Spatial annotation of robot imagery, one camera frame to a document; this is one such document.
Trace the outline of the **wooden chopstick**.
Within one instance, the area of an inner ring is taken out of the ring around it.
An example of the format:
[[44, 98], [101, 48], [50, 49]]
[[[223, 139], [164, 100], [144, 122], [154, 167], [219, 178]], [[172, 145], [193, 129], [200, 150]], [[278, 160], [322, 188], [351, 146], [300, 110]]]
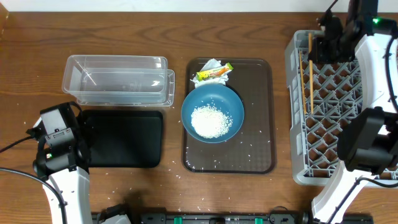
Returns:
[[309, 75], [310, 75], [310, 114], [313, 114], [313, 61], [310, 59], [310, 53], [313, 46], [313, 34], [308, 33], [308, 62], [309, 62]]
[[300, 80], [302, 89], [302, 103], [303, 103], [303, 113], [307, 114], [306, 99], [305, 99], [305, 84], [304, 84], [304, 72], [302, 66], [302, 51], [299, 51], [299, 69], [300, 69]]

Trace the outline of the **white tissue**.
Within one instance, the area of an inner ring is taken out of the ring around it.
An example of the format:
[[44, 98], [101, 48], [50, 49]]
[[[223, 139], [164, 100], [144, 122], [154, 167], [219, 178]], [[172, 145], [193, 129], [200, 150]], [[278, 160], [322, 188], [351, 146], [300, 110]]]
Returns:
[[[202, 71], [209, 70], [212, 68], [217, 68], [220, 66], [221, 66], [221, 61], [217, 60], [215, 58], [212, 58], [209, 61], [207, 61], [206, 64], [204, 64], [204, 66], [201, 68], [200, 71], [202, 72]], [[195, 88], [198, 88], [199, 86], [203, 86], [203, 85], [207, 85], [207, 84], [226, 85], [226, 82], [229, 80], [228, 73], [230, 73], [230, 72], [226, 72], [226, 73], [222, 74], [220, 77], [214, 77], [214, 78], [203, 80], [203, 81], [198, 81], [196, 78], [196, 75], [194, 75], [193, 78], [190, 79], [190, 81], [194, 84]]]

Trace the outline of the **yellow green snack wrapper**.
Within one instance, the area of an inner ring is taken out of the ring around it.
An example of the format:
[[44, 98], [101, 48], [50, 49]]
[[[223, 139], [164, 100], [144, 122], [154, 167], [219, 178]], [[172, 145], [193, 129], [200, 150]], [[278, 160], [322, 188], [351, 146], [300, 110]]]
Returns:
[[220, 77], [232, 71], [234, 68], [230, 63], [217, 68], [212, 68], [210, 70], [200, 71], [196, 73], [196, 78], [198, 81], [209, 80], [212, 78]]

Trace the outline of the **dark blue bowl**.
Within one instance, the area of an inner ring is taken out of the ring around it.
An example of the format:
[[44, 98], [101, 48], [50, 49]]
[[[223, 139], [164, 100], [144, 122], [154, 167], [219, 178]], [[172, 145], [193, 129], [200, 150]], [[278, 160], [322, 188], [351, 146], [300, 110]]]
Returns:
[[[191, 114], [195, 108], [215, 106], [233, 119], [227, 134], [218, 138], [205, 139], [199, 136], [191, 125]], [[205, 143], [225, 142], [232, 138], [244, 121], [244, 106], [240, 97], [230, 88], [221, 84], [207, 84], [192, 90], [184, 99], [181, 110], [182, 124], [192, 137]]]

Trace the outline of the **white rice pile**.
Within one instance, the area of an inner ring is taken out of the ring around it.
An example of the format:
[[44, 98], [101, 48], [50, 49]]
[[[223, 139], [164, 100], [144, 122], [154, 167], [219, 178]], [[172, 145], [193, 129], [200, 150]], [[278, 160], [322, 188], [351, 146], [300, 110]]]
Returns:
[[215, 106], [206, 105], [193, 110], [191, 125], [199, 136], [212, 139], [227, 134], [233, 119]]

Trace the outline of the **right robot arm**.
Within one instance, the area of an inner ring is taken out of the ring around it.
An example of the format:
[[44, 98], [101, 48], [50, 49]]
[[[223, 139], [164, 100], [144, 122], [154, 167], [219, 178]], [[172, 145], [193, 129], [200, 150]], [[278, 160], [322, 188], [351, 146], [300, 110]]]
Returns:
[[377, 0], [351, 0], [348, 17], [327, 9], [318, 19], [322, 36], [309, 38], [310, 63], [358, 60], [361, 113], [338, 135], [339, 163], [312, 200], [311, 223], [341, 223], [346, 209], [369, 182], [397, 165], [397, 22], [379, 17]]

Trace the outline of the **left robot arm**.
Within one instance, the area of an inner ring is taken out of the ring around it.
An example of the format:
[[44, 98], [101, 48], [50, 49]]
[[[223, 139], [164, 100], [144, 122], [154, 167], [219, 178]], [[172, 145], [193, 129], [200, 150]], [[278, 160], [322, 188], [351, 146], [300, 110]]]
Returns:
[[74, 101], [40, 111], [26, 133], [38, 141], [34, 172], [43, 182], [53, 223], [91, 223], [89, 163], [83, 111]]

